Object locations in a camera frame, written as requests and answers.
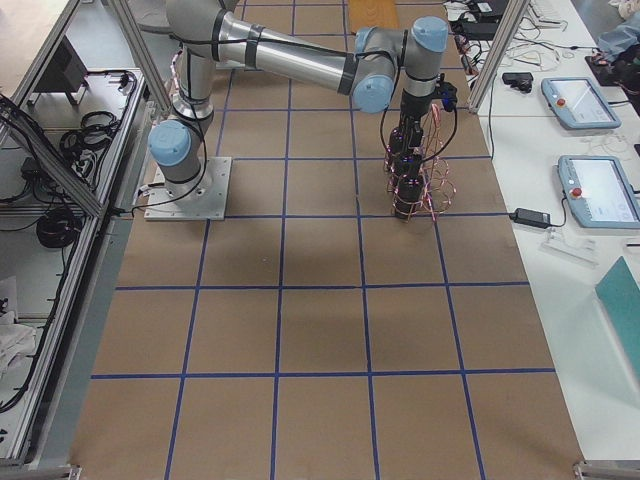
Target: black round object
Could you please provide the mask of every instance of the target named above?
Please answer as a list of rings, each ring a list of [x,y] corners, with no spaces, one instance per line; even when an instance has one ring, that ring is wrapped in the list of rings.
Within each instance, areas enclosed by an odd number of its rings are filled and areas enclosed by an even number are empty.
[[[45,213],[36,224],[36,235],[43,247],[64,248],[78,238],[82,222],[64,207]]]

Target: metal base plate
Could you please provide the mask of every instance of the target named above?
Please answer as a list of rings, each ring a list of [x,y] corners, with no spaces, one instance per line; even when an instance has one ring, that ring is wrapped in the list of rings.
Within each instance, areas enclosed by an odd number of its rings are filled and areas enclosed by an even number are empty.
[[[176,202],[147,207],[144,218],[147,220],[224,220],[231,163],[231,157],[210,158],[206,178],[202,182],[203,185],[209,185],[207,188],[197,188]],[[164,175],[159,168],[153,181],[154,183],[164,182]],[[149,194],[149,205],[170,200],[172,197],[164,188],[155,188]]]

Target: light blue circular cap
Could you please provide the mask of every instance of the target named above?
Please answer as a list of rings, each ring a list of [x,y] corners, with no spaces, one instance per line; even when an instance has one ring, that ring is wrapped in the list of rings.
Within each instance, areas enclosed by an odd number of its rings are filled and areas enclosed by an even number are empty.
[[[151,130],[149,150],[160,165],[173,167],[191,150],[189,130],[177,120],[165,120]]]
[[[362,27],[356,32],[355,53],[364,52],[364,47],[366,47],[367,45],[369,34],[373,31],[374,28],[375,27]]]
[[[365,113],[381,112],[389,106],[393,81],[386,75],[368,75],[353,90],[353,101]]]
[[[411,28],[411,34],[420,46],[432,52],[442,53],[447,48],[449,30],[444,20],[438,17],[417,19]]]

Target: white desk surface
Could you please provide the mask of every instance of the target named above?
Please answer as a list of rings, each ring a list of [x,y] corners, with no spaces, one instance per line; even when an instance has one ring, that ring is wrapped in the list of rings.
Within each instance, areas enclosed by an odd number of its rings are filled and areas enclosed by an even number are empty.
[[[566,12],[563,18],[569,20],[569,28],[565,33],[544,31],[543,38],[562,45],[592,44],[582,22],[576,21],[579,18],[570,1],[558,0],[554,6]],[[633,149],[633,144],[640,142],[640,118],[630,106],[616,109],[623,122],[619,129],[582,136],[564,130],[542,98],[538,81],[542,76],[591,76],[582,59],[587,53],[578,50],[575,59],[562,59],[558,70],[534,74],[538,88],[529,95],[505,87],[500,78],[496,80],[494,166],[510,211],[517,207],[545,211],[551,213],[554,223],[561,223],[562,194],[554,166],[566,154],[616,156],[629,181],[640,188],[640,158]],[[612,87],[607,93],[609,100],[624,99],[622,92],[615,90]],[[487,95],[480,109],[487,144],[488,99]],[[637,460],[640,389],[594,288],[621,255],[640,279],[640,252],[630,252],[624,246],[629,238],[640,239],[640,231],[585,229],[577,225],[568,209],[567,215],[567,224],[561,229],[567,243],[595,241],[597,266],[542,247],[545,231],[514,225],[514,233],[585,458]]]
[[[32,88],[38,59],[59,41],[79,0],[2,0],[0,3],[0,92],[14,101]]]

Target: clear plastic object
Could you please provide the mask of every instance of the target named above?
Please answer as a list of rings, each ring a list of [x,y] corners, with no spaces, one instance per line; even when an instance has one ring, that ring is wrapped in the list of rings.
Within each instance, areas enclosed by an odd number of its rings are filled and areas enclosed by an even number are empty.
[[[542,242],[542,246],[579,258],[591,265],[598,265],[596,242],[591,239],[585,239],[579,245],[569,245],[562,231],[552,227],[547,231],[547,239]]]

